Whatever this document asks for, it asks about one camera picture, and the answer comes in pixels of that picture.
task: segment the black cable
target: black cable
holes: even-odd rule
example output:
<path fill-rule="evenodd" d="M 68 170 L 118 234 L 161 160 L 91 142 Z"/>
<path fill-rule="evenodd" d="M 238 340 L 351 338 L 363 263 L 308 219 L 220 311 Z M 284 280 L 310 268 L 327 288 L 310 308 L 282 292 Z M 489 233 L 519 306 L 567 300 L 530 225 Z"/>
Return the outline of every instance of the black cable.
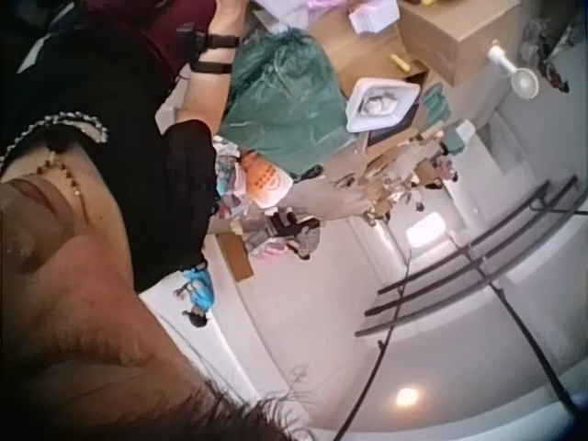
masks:
<path fill-rule="evenodd" d="M 404 275 L 404 279 L 406 279 L 408 277 L 408 273 L 411 270 L 411 259 L 412 258 L 413 258 L 413 250 L 411 250 L 410 253 L 408 254 L 408 262 L 406 264 L 406 274 Z M 405 289 L 406 289 L 406 283 L 402 284 L 398 288 L 398 295 L 399 295 L 400 299 L 402 299 L 402 297 L 404 296 Z M 394 312 L 394 321 L 396 319 L 398 319 L 400 312 L 401 312 L 401 304 L 398 305 L 398 307 L 396 308 L 396 311 Z M 357 399 L 355 406 L 353 406 L 351 413 L 349 414 L 349 416 L 347 416 L 347 419 L 345 420 L 345 422 L 343 423 L 343 425 L 339 429 L 339 432 L 337 432 L 337 435 L 333 438 L 333 441 L 341 441 L 341 439 L 343 439 L 343 437 L 345 436 L 345 434 L 349 430 L 349 427 L 351 426 L 353 421 L 356 419 L 356 416 L 359 413 L 359 409 L 361 409 L 361 405 L 363 404 L 364 400 L 366 399 L 368 392 L 371 389 L 371 385 L 374 382 L 374 379 L 376 379 L 376 375 L 378 375 L 379 368 L 382 364 L 382 361 L 384 360 L 384 356 L 386 355 L 386 349 L 388 349 L 388 345 L 390 344 L 390 340 L 392 338 L 392 331 L 394 331 L 395 327 L 396 327 L 396 325 L 394 325 L 394 324 L 390 327 L 384 342 L 382 342 L 381 340 L 378 340 L 379 355 L 378 355 L 378 359 L 376 360 L 376 364 L 374 365 L 374 368 L 371 370 L 371 374 L 369 374 L 369 378 L 367 379 L 366 386 L 364 386 L 364 389 L 361 391 L 361 394 L 359 395 L 359 398 Z"/>
<path fill-rule="evenodd" d="M 451 241 L 453 243 L 453 245 L 457 249 L 460 249 L 459 245 L 453 240 L 453 238 L 449 234 L 447 234 L 447 238 L 449 239 L 449 241 Z M 470 262 L 473 262 L 473 257 L 469 253 L 469 250 L 466 253 L 464 253 L 464 255 L 466 256 L 466 258 L 468 260 L 470 260 Z M 482 270 L 479 266 L 476 268 L 476 271 L 483 278 L 486 278 L 488 276 L 484 272 L 484 270 Z M 506 299 L 506 296 L 504 294 L 504 289 L 497 288 L 493 284 L 493 282 L 490 282 L 488 284 L 488 286 L 492 289 L 492 291 L 494 291 L 494 294 L 496 294 L 496 297 L 498 297 L 498 300 L 506 308 L 506 311 L 510 314 L 511 318 L 514 320 L 514 322 L 518 326 L 518 329 L 521 331 L 521 333 L 523 333 L 523 336 L 525 337 L 526 342 L 529 343 L 529 345 L 531 346 L 531 349 L 533 350 L 533 353 L 537 357 L 539 364 L 543 368 L 545 375 L 548 377 L 549 384 L 551 385 L 551 387 L 555 391 L 555 394 L 558 397 L 558 400 L 561 401 L 561 403 L 566 408 L 566 410 L 571 414 L 571 416 L 577 422 L 580 422 L 582 419 L 582 413 L 581 413 L 580 409 L 578 409 L 578 406 L 576 406 L 576 404 L 571 399 L 570 393 L 561 384 L 561 381 L 558 378 L 558 375 L 556 374 L 555 370 L 553 370 L 553 367 L 551 366 L 547 357 L 543 353 L 543 350 L 541 350 L 541 346 L 539 346 L 539 344 L 537 343 L 537 340 L 535 340 L 535 337 L 533 337 L 533 334 L 531 334 L 531 332 L 525 326 L 525 323 L 523 322 L 523 320 L 519 317 L 519 315 L 516 313 L 515 309 L 511 306 L 511 304 Z"/>

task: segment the wristwatch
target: wristwatch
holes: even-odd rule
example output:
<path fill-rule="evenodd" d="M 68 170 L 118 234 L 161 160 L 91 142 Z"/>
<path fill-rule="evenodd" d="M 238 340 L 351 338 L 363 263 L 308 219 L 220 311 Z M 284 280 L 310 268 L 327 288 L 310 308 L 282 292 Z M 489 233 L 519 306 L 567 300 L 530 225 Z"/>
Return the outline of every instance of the wristwatch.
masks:
<path fill-rule="evenodd" d="M 209 34 L 206 30 L 196 29 L 190 25 L 178 28 L 183 50 L 189 60 L 192 72 L 201 74 L 230 74 L 232 64 L 228 62 L 201 62 L 200 55 L 208 49 L 235 49 L 241 39 L 233 35 Z"/>

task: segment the small white fan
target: small white fan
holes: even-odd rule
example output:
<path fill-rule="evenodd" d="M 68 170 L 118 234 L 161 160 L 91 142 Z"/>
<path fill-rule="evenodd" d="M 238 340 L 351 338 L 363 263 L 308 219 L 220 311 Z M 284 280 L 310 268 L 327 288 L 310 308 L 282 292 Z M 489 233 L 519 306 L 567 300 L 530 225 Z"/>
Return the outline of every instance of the small white fan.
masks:
<path fill-rule="evenodd" d="M 533 99 L 539 93 L 539 79 L 530 69 L 516 67 L 506 56 L 506 52 L 498 44 L 494 44 L 488 52 L 488 58 L 497 66 L 504 68 L 511 77 L 514 92 L 523 99 Z"/>

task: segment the black shirt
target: black shirt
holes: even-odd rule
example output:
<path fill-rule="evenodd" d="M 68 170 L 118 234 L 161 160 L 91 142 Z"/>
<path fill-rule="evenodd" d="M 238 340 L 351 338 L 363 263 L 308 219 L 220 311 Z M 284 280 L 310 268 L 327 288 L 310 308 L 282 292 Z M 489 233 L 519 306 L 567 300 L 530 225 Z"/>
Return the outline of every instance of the black shirt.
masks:
<path fill-rule="evenodd" d="M 78 130 L 62 133 L 82 145 L 119 205 L 138 292 L 203 261 L 214 207 L 216 153 L 208 127 L 187 121 L 162 135 L 155 123 L 172 86 L 142 41 L 87 28 L 51 40 L 3 99 L 3 149 L 29 124 L 62 111 L 97 117 L 107 128 L 105 144 Z M 8 155 L 5 169 L 54 132 L 33 132 Z"/>

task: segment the metal railing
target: metal railing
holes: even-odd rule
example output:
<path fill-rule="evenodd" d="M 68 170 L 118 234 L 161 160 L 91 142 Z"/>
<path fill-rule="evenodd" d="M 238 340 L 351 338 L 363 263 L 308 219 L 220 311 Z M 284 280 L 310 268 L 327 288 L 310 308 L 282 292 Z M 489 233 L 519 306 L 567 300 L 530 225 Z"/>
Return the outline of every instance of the metal railing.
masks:
<path fill-rule="evenodd" d="M 563 198 L 570 192 L 570 190 L 572 188 L 574 188 L 574 186 L 576 186 L 577 184 L 578 184 L 577 177 L 576 176 L 572 177 L 563 186 L 563 188 L 556 193 L 556 195 L 549 202 L 545 202 L 545 196 L 547 194 L 547 190 L 548 190 L 548 186 L 549 186 L 549 183 L 546 182 L 545 184 L 543 184 L 543 186 L 538 188 L 537 191 L 534 192 L 533 195 L 531 195 L 531 197 L 529 197 L 519 208 L 514 210 L 511 214 L 506 216 L 503 220 L 498 222 L 494 227 L 489 229 L 483 235 L 481 235 L 480 237 L 478 237 L 477 239 L 475 239 L 474 241 L 469 243 L 468 246 L 458 248 L 456 250 L 456 252 L 441 259 L 439 262 L 433 264 L 432 266 L 429 266 L 422 271 L 419 271 L 417 273 L 409 275 L 408 277 L 405 277 L 403 280 L 396 282 L 395 284 L 390 285 L 389 287 L 381 289 L 380 291 L 385 290 L 384 292 L 388 292 L 388 291 L 395 289 L 397 287 L 406 286 L 406 284 L 408 284 L 409 282 L 414 282 L 414 280 L 417 280 L 418 278 L 420 278 L 426 274 L 431 273 L 432 271 L 453 261 L 456 257 L 459 257 L 461 255 L 468 257 L 467 252 L 474 245 L 479 245 L 480 243 L 484 242 L 486 239 L 488 239 L 493 234 L 495 234 L 500 229 L 502 229 L 505 225 L 510 223 L 516 217 L 518 217 L 521 213 L 525 212 L 527 209 L 531 209 L 531 204 L 533 202 L 535 202 L 536 200 L 540 200 L 542 202 L 543 208 L 540 211 L 537 211 L 536 216 L 534 216 L 531 220 L 527 221 L 522 227 L 520 227 L 514 233 L 510 234 L 506 239 L 504 239 L 499 244 L 494 246 L 490 251 L 488 251 L 487 253 L 485 253 L 484 255 L 482 255 L 480 257 L 471 259 L 468 264 L 461 267 L 458 271 L 454 272 L 453 274 L 448 275 L 446 277 L 442 277 L 441 279 L 437 280 L 436 282 L 434 282 L 434 283 L 432 283 L 422 289 L 419 289 L 412 294 L 405 294 L 401 299 L 392 300 L 392 301 L 387 302 L 383 305 L 379 305 L 377 307 L 374 307 L 374 308 L 367 310 L 365 312 L 366 316 L 368 316 L 368 317 L 377 316 L 378 314 L 383 313 L 384 311 L 388 311 L 391 308 L 396 308 L 404 303 L 421 298 L 422 296 L 425 296 L 426 294 L 431 293 L 431 292 L 443 287 L 444 285 L 446 285 L 450 281 L 455 280 L 458 277 L 461 277 L 465 274 L 468 274 L 469 272 L 477 271 L 481 267 L 481 265 L 483 264 L 484 261 L 486 261 L 487 259 L 500 253 L 507 246 L 511 245 L 514 241 L 516 241 L 518 238 L 520 238 L 526 232 L 528 232 L 539 221 L 541 221 L 541 219 L 543 219 L 543 217 L 547 213 L 553 212 L 552 210 L 555 209 L 556 205 L 558 203 L 560 203 L 563 200 Z M 451 295 L 447 298 L 444 298 L 442 300 L 438 300 L 438 301 L 435 301 L 434 303 L 426 305 L 417 311 L 413 311 L 409 314 L 403 315 L 402 317 L 397 317 L 397 318 L 394 318 L 391 320 L 387 320 L 385 322 L 378 323 L 378 324 L 369 326 L 368 328 L 357 331 L 356 337 L 365 337 L 368 335 L 376 334 L 378 332 L 389 329 L 392 325 L 398 326 L 398 325 L 405 324 L 408 322 L 414 322 L 415 320 L 423 318 L 424 316 L 432 314 L 436 311 L 440 311 L 440 310 L 478 292 L 482 288 L 489 286 L 490 283 L 492 283 L 497 278 L 506 274 L 508 271 L 513 269 L 515 266 L 519 265 L 526 258 L 528 258 L 531 254 L 533 254 L 536 251 L 536 249 L 538 249 L 543 243 L 548 241 L 556 232 L 558 232 L 560 230 L 560 228 L 567 222 L 567 220 L 569 218 L 571 218 L 574 214 L 576 214 L 576 212 L 577 212 L 576 210 L 582 205 L 582 203 L 587 198 L 588 198 L 588 190 L 584 190 L 581 193 L 581 195 L 575 200 L 573 205 L 569 209 L 564 210 L 564 214 L 562 214 L 561 217 L 541 235 L 541 237 L 539 237 L 534 243 L 527 246 L 521 253 L 517 254 L 514 258 L 512 258 L 508 262 L 506 262 L 506 264 L 501 266 L 498 270 L 496 270 L 493 273 L 488 274 L 482 280 L 476 281 L 472 285 L 467 286 L 466 288 L 460 290 L 459 292 L 456 292 L 453 295 Z"/>

